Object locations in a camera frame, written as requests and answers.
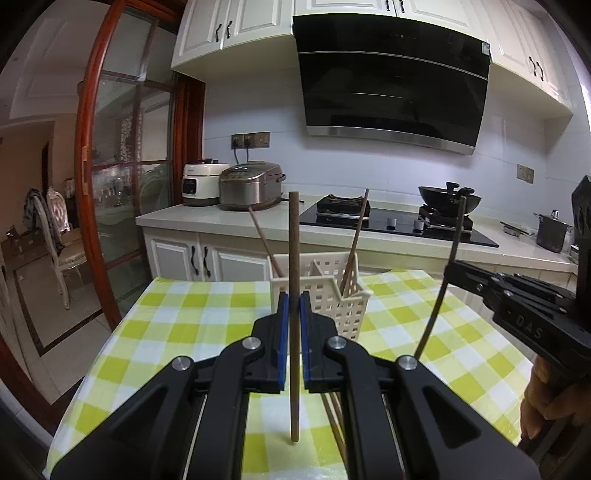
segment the checkered tablecloth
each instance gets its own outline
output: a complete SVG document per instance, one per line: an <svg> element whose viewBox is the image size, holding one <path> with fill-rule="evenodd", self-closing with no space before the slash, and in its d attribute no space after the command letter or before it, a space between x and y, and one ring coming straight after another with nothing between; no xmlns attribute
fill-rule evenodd
<svg viewBox="0 0 591 480"><path fill-rule="evenodd" d="M374 295L359 342L387 359L413 353L439 282L420 270L372 275L362 282ZM51 445L46 471L175 356L197 361L218 355L250 334L254 320L270 313L270 302L268 282L155 279L80 385ZM531 362L449 293L421 360L508 439L519 439L519 402ZM302 394L295 445L289 440L289 411L287 391L251 395L242 477L346 478L320 396Z"/></svg>

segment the stainless steel pot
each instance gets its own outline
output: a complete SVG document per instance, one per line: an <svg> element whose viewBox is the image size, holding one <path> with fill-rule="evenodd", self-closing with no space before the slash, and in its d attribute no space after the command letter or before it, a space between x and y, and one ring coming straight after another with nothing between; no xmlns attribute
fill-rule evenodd
<svg viewBox="0 0 591 480"><path fill-rule="evenodd" d="M227 210L261 210L281 201L285 175L274 163L254 160L220 175L220 206Z"/></svg>

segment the human hand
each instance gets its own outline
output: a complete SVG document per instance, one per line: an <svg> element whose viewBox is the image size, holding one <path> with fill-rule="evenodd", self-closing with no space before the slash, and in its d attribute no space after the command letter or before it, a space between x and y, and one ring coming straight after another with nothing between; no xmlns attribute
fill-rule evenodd
<svg viewBox="0 0 591 480"><path fill-rule="evenodd" d="M521 402L521 436L535 438L545 420L555 420L572 415L575 426L591 418L591 384L572 384L553 398L550 381L550 365L542 357L535 359L530 383Z"/></svg>

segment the stainless steel trim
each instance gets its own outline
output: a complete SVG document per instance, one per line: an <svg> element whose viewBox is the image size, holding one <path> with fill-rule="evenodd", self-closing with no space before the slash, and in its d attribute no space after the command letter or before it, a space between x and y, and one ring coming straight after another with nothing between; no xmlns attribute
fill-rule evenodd
<svg viewBox="0 0 591 480"><path fill-rule="evenodd" d="M471 147L470 145L464 145L450 140L444 140L442 138L410 134L408 132L398 132L395 130L381 130L378 128L364 127L333 127L330 125L308 125L306 128L310 135L369 138L372 140L386 140L420 145L422 147L438 148L439 150L447 150L462 155L472 155L474 153L474 147Z"/></svg>
<svg viewBox="0 0 591 480"><path fill-rule="evenodd" d="M344 218L346 220L359 220L359 215L356 213L333 213L333 212L318 212L319 216ZM363 217L364 220L369 220L369 217Z"/></svg>
<svg viewBox="0 0 591 480"><path fill-rule="evenodd" d="M457 67L452 67L451 65L439 63L438 61L418 59L416 57L409 57L407 55L398 55L396 53L383 53L383 52L377 52L377 51L356 51L356 50L318 50L318 51L303 51L301 53L298 53L298 55L311 55L313 53L361 53L364 55L381 55L384 57L396 57L398 59L417 60L417 61L423 61L425 63L430 63L432 65L439 65L440 67L446 67L448 69L456 70L458 72L467 73L468 75L472 75L473 77L480 78L480 79L486 80L488 82L488 78L483 77L482 75L478 75L477 73L472 73L467 70L459 69Z"/></svg>

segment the white plastic basket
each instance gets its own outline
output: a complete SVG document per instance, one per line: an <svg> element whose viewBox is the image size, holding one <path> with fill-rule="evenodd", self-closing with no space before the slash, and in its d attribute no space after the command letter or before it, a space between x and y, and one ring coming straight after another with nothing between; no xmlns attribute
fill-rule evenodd
<svg viewBox="0 0 591 480"><path fill-rule="evenodd" d="M347 265L348 252L324 252L300 254L300 292L310 292L312 312L326 315L335 321L339 335L357 340L368 300L373 292L364 290L358 283L357 254L345 298L339 291ZM271 305L277 308L279 294L289 293L289 255L275 255L284 275L277 277L271 260L267 264L271 277Z"/></svg>

